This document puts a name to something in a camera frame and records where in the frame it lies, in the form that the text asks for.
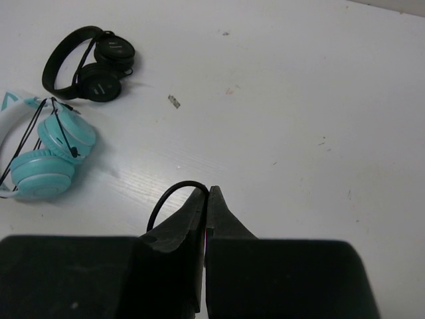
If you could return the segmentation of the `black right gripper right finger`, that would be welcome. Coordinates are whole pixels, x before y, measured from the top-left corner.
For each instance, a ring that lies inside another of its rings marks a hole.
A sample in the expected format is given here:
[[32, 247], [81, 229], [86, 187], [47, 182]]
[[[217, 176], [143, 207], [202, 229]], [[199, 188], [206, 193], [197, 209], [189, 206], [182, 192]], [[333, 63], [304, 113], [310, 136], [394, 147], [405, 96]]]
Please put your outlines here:
[[207, 204], [210, 318], [379, 318], [363, 262], [345, 241], [260, 239], [214, 186]]

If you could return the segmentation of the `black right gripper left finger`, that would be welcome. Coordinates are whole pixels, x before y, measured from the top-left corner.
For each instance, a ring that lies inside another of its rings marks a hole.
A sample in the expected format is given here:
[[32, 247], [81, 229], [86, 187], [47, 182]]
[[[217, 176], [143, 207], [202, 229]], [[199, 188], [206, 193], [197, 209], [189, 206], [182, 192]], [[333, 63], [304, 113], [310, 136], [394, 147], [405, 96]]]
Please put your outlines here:
[[207, 193], [140, 237], [15, 235], [1, 241], [2, 318], [193, 318]]

